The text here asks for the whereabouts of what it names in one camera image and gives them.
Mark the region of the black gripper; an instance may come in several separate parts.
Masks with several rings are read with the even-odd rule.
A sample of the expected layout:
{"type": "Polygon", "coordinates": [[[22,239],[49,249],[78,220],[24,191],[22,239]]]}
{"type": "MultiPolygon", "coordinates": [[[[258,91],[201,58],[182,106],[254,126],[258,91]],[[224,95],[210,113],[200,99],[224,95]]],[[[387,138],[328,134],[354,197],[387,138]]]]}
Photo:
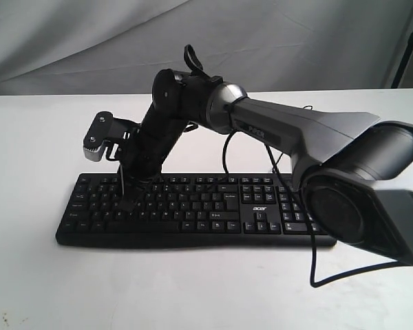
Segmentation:
{"type": "Polygon", "coordinates": [[[120,177],[120,209],[132,212],[142,198],[148,180],[162,170],[162,164],[179,140],[187,120],[166,116],[147,116],[129,138],[118,167],[120,177]]]}

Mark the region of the grey black piper robot arm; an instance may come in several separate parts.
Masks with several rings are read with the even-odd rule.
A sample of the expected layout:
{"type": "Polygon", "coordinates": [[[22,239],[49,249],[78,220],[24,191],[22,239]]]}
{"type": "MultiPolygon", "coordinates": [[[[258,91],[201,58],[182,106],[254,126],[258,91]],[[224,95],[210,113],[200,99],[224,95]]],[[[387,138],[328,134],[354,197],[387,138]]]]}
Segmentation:
{"type": "Polygon", "coordinates": [[[413,265],[413,124],[254,100],[218,76],[164,69],[123,148],[124,208],[134,207],[189,122],[245,133],[283,152],[299,205],[324,231],[413,265]]]}

